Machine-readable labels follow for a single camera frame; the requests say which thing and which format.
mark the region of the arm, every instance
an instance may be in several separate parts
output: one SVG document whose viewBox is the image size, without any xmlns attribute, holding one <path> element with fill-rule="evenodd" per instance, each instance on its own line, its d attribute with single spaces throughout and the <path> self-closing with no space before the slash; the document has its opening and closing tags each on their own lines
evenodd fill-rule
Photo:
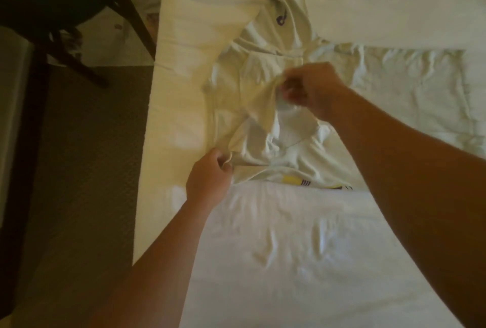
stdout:
<svg viewBox="0 0 486 328">
<path fill-rule="evenodd" d="M 330 64 L 286 72 L 291 103 L 336 129 L 381 212 L 466 326 L 486 321 L 486 161 L 397 121 L 347 88 Z"/>
<path fill-rule="evenodd" d="M 222 153 L 213 149 L 196 162 L 187 201 L 88 327 L 179 326 L 199 238 L 231 183 L 231 167 L 220 168 L 221 161 Z"/>
</svg>

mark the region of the wall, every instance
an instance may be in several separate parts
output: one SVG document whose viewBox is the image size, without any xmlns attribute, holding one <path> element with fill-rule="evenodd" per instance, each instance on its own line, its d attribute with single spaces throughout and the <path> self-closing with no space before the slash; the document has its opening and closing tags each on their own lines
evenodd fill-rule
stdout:
<svg viewBox="0 0 486 328">
<path fill-rule="evenodd" d="M 25 39 L 0 27 L 0 227 L 31 50 Z"/>
</svg>

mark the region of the hand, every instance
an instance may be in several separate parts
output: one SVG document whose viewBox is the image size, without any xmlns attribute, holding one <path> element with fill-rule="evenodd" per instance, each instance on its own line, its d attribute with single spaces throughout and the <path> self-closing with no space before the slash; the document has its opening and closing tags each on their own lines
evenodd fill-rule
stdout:
<svg viewBox="0 0 486 328">
<path fill-rule="evenodd" d="M 222 152 L 213 148 L 193 166 L 186 183 L 187 201 L 214 208 L 225 198 L 231 185 L 233 169 Z"/>
<path fill-rule="evenodd" d="M 285 81 L 280 87 L 283 98 L 306 107 L 323 121 L 330 120 L 331 106 L 351 91 L 329 62 L 289 68 L 284 74 Z"/>
</svg>

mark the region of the chair leg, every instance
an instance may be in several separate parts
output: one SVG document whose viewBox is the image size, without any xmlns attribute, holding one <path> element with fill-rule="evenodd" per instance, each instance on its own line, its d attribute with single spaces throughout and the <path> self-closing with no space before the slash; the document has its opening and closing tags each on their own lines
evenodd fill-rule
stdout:
<svg viewBox="0 0 486 328">
<path fill-rule="evenodd" d="M 143 23 L 137 9 L 133 5 L 131 0 L 115 0 L 115 4 L 111 5 L 110 8 L 117 12 L 120 16 L 125 18 L 133 27 L 133 30 L 137 33 L 138 37 L 142 41 L 143 45 L 155 60 L 155 49 L 156 45 L 152 36 L 150 36 L 149 30 Z"/>
<path fill-rule="evenodd" d="M 59 62 L 86 77 L 92 83 L 101 87 L 108 87 L 108 82 L 106 79 L 97 75 L 91 68 L 86 67 L 72 55 L 67 53 L 59 43 L 51 41 L 48 37 L 38 37 L 28 33 L 21 33 L 21 36 L 36 45 L 45 53 L 52 55 Z"/>
</svg>

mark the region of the mattress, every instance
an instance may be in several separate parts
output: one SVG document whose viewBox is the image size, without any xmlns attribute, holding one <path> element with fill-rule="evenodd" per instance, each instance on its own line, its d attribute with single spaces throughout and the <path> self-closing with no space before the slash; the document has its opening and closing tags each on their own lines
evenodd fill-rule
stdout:
<svg viewBox="0 0 486 328">
<path fill-rule="evenodd" d="M 207 145 L 201 86 L 266 0 L 162 0 L 140 172 L 134 261 L 185 201 Z M 319 35 L 370 46 L 467 49 L 484 132 L 484 0 L 306 0 Z M 181 326 L 460 326 L 372 196 L 250 181 L 203 231 Z"/>
</svg>

